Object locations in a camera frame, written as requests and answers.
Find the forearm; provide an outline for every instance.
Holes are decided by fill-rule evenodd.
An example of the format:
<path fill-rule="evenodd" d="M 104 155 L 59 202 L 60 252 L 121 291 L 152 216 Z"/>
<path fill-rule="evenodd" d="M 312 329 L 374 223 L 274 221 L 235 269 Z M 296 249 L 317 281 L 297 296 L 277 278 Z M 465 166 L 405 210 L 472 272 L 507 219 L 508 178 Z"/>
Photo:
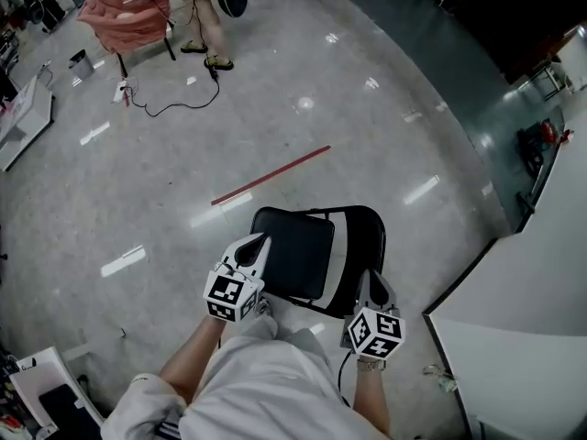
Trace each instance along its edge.
<path fill-rule="evenodd" d="M 353 409 L 385 435 L 389 435 L 389 411 L 380 371 L 357 372 Z"/>
<path fill-rule="evenodd" d="M 226 325 L 225 321 L 206 316 L 159 374 L 188 404 L 192 402 Z"/>

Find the red tape line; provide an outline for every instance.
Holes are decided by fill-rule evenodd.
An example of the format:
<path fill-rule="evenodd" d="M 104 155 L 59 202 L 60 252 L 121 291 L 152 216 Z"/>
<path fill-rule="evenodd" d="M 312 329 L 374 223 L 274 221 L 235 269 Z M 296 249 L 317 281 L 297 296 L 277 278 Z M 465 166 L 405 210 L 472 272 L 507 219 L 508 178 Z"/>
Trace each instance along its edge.
<path fill-rule="evenodd" d="M 303 163 L 304 161 L 310 160 L 311 158 L 319 155 L 320 153 L 324 153 L 327 150 L 330 150 L 329 145 L 326 145 L 325 147 L 319 148 L 318 150 L 314 150 L 313 152 L 308 153 L 307 155 L 303 156 L 302 158 L 297 159 L 296 161 L 292 161 L 291 163 L 288 163 L 285 166 L 281 166 L 278 170 L 270 172 L 269 174 L 265 174 L 265 176 L 261 176 L 260 178 L 258 178 L 257 180 L 255 180 L 253 182 L 250 182 L 246 186 L 239 187 L 235 191 L 228 193 L 226 195 L 223 195 L 222 197 L 219 197 L 218 199 L 215 199 L 210 204 L 216 205 L 216 204 L 223 203 L 224 201 L 227 201 L 228 199 L 233 198 L 235 195 L 239 195 L 240 193 L 248 191 L 249 189 L 252 189 L 253 187 L 258 186 L 262 182 L 266 182 L 267 180 L 274 178 L 278 174 L 281 174 L 284 171 L 288 171 L 291 168 L 293 168 L 294 166 L 297 166 L 300 163 Z"/>

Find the metal watch strap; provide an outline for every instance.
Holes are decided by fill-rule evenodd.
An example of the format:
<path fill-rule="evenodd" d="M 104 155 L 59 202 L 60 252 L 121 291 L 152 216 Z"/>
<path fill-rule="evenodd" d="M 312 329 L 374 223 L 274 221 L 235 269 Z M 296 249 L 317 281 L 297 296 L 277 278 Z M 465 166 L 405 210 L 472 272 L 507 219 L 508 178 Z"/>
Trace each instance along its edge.
<path fill-rule="evenodd" d="M 387 367 L 385 360 L 373 360 L 367 362 L 365 360 L 357 359 L 357 369 L 359 371 L 384 371 Z"/>

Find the shoe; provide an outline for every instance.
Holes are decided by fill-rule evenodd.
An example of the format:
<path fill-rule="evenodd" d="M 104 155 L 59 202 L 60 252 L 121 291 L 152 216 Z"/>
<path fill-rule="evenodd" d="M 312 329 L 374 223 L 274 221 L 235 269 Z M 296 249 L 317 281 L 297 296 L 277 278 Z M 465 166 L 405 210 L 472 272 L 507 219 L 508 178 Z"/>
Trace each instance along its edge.
<path fill-rule="evenodd" d="M 260 297 L 259 301 L 257 302 L 257 306 L 255 306 L 255 316 L 261 316 L 262 314 L 265 314 L 266 316 L 273 316 L 271 304 L 265 297 Z"/>
<path fill-rule="evenodd" d="M 235 64 L 232 63 L 232 60 L 229 60 L 228 62 L 221 62 L 220 60 L 218 60 L 216 55 L 208 57 L 206 60 L 204 60 L 204 66 L 206 68 L 212 66 L 217 70 L 232 70 L 235 68 Z"/>
<path fill-rule="evenodd" d="M 196 46 L 191 40 L 188 40 L 182 45 L 181 51 L 184 54 L 206 54 L 208 52 L 208 47 L 205 44 L 203 46 Z"/>

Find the pink cloth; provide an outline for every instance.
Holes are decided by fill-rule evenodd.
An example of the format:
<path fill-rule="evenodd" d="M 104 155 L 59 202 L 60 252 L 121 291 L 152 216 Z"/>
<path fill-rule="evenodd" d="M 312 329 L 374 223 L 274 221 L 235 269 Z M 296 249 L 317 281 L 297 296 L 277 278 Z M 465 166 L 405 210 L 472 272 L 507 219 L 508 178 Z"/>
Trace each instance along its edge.
<path fill-rule="evenodd" d="M 169 0 L 125 1 L 86 0 L 77 19 L 90 25 L 105 49 L 113 53 L 130 52 L 165 38 L 167 19 L 163 15 L 169 17 Z M 121 13 L 134 15 L 116 19 Z"/>

